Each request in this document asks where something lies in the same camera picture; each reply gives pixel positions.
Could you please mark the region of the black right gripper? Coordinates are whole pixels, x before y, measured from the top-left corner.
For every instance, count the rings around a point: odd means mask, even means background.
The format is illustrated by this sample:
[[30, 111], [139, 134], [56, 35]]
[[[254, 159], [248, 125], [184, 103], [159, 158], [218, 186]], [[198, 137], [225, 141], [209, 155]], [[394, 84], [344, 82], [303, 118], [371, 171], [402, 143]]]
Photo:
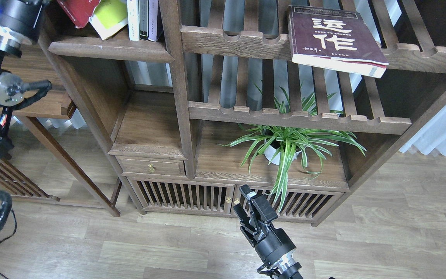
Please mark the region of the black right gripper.
[[263, 195], [257, 195], [249, 185], [239, 187], [247, 200], [250, 216], [240, 204], [233, 210], [240, 219], [243, 235], [262, 260], [259, 272], [296, 272], [297, 263], [293, 258], [296, 246], [281, 228], [275, 228], [273, 220], [277, 214]]

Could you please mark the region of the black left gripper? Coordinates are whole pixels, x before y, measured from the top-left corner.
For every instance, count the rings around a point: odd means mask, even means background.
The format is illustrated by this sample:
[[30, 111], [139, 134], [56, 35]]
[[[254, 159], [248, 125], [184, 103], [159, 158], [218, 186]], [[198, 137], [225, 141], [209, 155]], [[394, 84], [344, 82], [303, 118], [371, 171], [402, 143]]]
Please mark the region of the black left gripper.
[[0, 0], [0, 42], [19, 48], [37, 43], [46, 0]]

